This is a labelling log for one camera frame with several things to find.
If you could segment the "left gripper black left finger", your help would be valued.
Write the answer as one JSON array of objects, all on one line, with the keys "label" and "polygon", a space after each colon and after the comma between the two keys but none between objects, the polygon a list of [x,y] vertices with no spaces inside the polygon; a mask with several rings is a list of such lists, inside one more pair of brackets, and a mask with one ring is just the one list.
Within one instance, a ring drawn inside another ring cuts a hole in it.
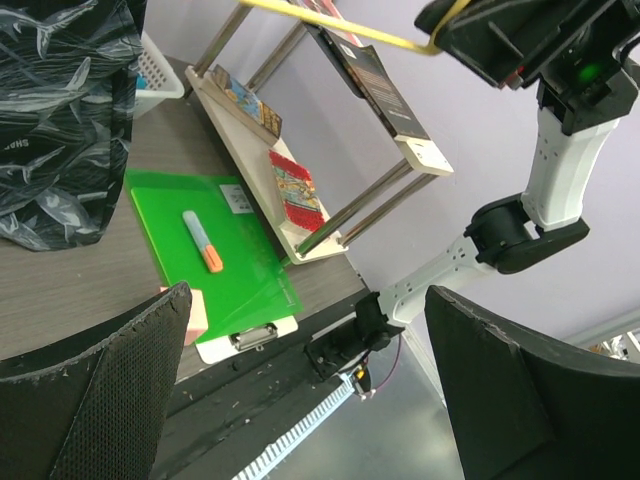
[{"label": "left gripper black left finger", "polygon": [[1,363],[4,479],[147,479],[192,305],[180,282]]}]

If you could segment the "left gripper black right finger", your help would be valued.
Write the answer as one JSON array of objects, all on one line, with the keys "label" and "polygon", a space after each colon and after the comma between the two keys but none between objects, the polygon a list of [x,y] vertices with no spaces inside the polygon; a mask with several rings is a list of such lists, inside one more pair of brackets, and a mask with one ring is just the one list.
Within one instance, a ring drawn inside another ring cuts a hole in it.
[{"label": "left gripper black right finger", "polygon": [[431,286],[425,317],[467,479],[636,479],[639,367]]}]

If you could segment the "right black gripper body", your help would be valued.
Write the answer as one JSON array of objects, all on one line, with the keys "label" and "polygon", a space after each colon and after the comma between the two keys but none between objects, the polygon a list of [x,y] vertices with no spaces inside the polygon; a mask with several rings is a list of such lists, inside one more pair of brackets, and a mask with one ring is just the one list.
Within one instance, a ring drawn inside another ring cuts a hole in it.
[{"label": "right black gripper body", "polygon": [[611,20],[625,20],[623,1],[471,1],[446,18],[452,1],[431,1],[414,26],[435,46],[493,87],[526,88],[544,71],[578,64]]}]

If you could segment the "yellow clothes hanger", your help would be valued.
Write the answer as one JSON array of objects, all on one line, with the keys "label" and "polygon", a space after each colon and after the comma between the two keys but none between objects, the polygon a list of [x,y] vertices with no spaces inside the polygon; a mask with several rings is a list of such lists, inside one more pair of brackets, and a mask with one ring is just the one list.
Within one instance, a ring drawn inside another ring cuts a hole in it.
[{"label": "yellow clothes hanger", "polygon": [[420,55],[436,56],[440,53],[440,49],[436,46],[435,43],[436,34],[449,20],[451,20],[457,14],[461,13],[463,9],[471,3],[471,1],[455,1],[453,5],[445,12],[441,20],[436,24],[434,32],[430,35],[429,42],[426,45],[419,45],[408,39],[404,39],[402,37],[376,30],[364,25],[353,23],[342,18],[324,15],[306,9],[304,7],[291,5],[286,1],[240,0],[239,3],[244,6],[258,7],[263,10],[271,11],[280,15],[293,17],[308,24],[328,27],[330,29],[354,34],[356,36],[363,36]]}]

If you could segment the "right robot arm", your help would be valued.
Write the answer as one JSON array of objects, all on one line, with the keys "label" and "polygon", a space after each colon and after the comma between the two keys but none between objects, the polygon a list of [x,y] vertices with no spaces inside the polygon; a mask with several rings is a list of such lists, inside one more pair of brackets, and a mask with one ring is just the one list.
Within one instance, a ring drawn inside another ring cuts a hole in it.
[{"label": "right robot arm", "polygon": [[537,140],[521,193],[481,207],[442,254],[357,303],[346,332],[365,352],[400,335],[430,287],[515,274],[583,240],[589,178],[639,95],[635,1],[432,1],[414,24],[489,85],[536,85]]}]

